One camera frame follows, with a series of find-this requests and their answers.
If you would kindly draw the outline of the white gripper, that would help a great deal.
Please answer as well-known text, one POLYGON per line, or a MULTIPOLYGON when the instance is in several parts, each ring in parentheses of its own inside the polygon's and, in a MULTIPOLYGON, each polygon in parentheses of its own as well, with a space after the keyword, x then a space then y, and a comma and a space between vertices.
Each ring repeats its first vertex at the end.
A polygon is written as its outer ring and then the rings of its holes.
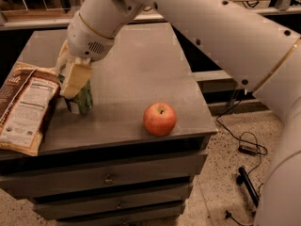
POLYGON ((75 57, 99 61, 106 57, 114 45, 114 39, 108 39, 94 32, 77 11, 67 30, 67 41, 60 49, 55 65, 55 74, 59 75, 60 95, 74 98, 86 85, 92 75, 91 64, 68 62, 75 57))

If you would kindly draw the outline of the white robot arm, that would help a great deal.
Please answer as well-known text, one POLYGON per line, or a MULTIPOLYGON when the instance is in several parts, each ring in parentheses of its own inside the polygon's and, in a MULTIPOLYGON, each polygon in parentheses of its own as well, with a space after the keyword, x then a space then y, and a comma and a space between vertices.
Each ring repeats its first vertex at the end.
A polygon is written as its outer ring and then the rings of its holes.
POLYGON ((301 226, 301 44, 298 33, 229 0, 85 0, 65 49, 103 59, 121 28, 154 8, 284 123, 254 226, 301 226))

